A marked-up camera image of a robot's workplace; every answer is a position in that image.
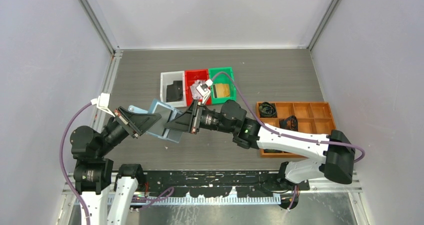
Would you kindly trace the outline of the blue leather card holder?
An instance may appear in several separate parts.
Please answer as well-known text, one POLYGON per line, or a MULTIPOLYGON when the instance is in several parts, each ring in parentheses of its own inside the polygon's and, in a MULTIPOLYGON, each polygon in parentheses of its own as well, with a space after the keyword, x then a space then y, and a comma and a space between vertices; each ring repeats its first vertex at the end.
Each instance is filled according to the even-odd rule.
POLYGON ((182 131, 165 128, 166 123, 172 121, 182 114, 182 111, 179 109, 158 99, 154 99, 148 110, 134 105, 130 105, 128 110, 136 114, 160 114, 161 119, 156 122, 146 133, 169 142, 177 144, 180 142, 183 135, 182 131))

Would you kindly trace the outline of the grey card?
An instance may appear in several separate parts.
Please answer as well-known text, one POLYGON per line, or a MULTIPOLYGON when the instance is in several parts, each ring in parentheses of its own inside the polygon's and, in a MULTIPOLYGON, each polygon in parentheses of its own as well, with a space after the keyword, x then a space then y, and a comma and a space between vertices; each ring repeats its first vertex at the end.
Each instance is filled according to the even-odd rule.
POLYGON ((165 124, 168 122, 173 111, 162 105, 156 105, 152 112, 161 115, 161 118, 148 130, 148 132, 153 135, 164 136, 166 132, 165 124))

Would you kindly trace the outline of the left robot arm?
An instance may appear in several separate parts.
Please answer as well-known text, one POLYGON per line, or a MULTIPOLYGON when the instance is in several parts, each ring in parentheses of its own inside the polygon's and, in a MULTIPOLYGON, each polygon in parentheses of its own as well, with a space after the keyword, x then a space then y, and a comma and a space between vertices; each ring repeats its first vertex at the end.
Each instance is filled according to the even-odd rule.
POLYGON ((106 158, 128 137, 139 138, 162 116, 158 113, 134 113, 123 107, 97 132, 83 125, 70 135, 71 153, 76 160, 72 191, 80 202, 83 225, 124 225, 135 192, 146 185, 140 164, 123 164, 112 178, 113 160, 106 158))

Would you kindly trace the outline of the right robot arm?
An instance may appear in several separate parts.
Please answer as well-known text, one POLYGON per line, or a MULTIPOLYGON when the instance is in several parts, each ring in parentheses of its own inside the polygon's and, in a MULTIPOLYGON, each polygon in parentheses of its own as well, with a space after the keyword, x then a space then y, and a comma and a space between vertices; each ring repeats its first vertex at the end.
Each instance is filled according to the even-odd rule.
POLYGON ((281 164, 277 183, 286 191, 309 179, 326 178, 345 185, 353 181, 356 149, 341 131, 311 134, 275 127, 248 118, 247 111, 234 100, 226 101, 219 112, 195 100, 164 127, 190 134, 200 129, 227 133, 243 149, 279 150, 305 157, 281 164))

